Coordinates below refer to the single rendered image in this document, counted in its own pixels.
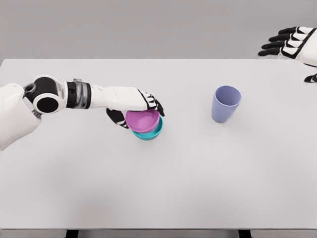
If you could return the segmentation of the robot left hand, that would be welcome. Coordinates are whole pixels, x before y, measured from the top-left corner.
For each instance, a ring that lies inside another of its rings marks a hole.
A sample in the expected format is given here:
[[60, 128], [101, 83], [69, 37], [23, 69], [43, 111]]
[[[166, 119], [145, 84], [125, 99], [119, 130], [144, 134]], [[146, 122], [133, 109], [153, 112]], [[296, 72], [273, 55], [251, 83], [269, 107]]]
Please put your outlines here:
[[116, 124], [125, 129], [128, 125], [124, 111], [156, 110], [165, 116], [161, 103], [152, 95], [136, 87], [106, 87], [106, 114]]

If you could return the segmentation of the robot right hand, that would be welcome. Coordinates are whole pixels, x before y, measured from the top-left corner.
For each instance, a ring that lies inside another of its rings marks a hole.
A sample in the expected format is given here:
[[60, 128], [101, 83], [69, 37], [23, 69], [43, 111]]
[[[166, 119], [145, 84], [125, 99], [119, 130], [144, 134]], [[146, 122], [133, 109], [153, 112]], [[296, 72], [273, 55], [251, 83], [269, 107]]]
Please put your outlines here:
[[283, 56], [317, 69], [317, 28], [296, 26], [278, 31], [258, 56]]

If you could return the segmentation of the pink bowl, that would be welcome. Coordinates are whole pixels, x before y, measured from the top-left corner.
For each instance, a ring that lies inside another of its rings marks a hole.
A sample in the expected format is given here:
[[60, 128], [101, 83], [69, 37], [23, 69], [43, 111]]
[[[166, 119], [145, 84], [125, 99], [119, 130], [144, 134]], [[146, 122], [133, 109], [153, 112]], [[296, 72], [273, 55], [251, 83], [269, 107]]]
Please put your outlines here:
[[128, 127], [138, 133], [153, 131], [159, 123], [160, 114], [156, 110], [127, 111], [125, 120]]

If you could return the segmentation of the teal bowl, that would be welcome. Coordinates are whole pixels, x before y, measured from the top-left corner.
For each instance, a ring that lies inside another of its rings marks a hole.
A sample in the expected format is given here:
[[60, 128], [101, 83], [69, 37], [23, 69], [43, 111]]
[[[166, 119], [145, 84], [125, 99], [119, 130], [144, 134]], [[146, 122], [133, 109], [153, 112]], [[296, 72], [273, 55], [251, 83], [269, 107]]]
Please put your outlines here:
[[152, 140], [154, 138], [156, 138], [162, 131], [163, 129], [163, 119], [162, 117], [160, 116], [159, 117], [159, 121], [158, 121], [158, 124], [156, 126], [156, 128], [148, 133], [139, 133], [139, 132], [135, 132], [135, 131], [132, 131], [132, 133], [138, 137], [139, 139], [142, 139], [142, 140]]

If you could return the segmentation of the lavender cup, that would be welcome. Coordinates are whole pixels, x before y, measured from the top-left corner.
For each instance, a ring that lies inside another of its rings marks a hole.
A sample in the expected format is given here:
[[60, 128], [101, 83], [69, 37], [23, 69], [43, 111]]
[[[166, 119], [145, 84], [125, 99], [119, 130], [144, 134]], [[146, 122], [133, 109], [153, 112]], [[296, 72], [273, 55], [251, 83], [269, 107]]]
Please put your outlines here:
[[211, 106], [212, 119], [218, 123], [227, 122], [242, 100], [241, 93], [234, 87], [224, 85], [216, 89]]

